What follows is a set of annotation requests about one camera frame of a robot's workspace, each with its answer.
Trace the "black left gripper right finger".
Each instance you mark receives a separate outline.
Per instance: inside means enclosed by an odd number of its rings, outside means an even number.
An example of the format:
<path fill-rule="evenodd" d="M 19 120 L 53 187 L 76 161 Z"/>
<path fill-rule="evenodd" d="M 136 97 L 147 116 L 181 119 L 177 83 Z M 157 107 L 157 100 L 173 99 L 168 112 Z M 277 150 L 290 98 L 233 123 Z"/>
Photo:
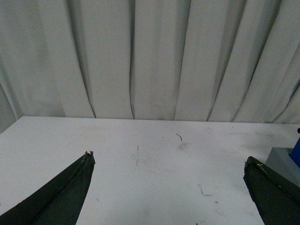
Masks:
<path fill-rule="evenodd" d="M 252 156 L 245 162 L 243 179 L 264 224 L 300 223 L 300 187 Z"/>

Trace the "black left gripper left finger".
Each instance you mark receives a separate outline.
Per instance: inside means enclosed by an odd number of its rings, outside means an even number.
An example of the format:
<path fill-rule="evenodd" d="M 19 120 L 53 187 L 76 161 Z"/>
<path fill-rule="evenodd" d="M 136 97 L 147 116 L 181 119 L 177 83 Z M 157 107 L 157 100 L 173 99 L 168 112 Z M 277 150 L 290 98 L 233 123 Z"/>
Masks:
<path fill-rule="evenodd" d="M 95 159 L 85 154 L 0 217 L 2 225 L 75 225 L 85 201 Z"/>

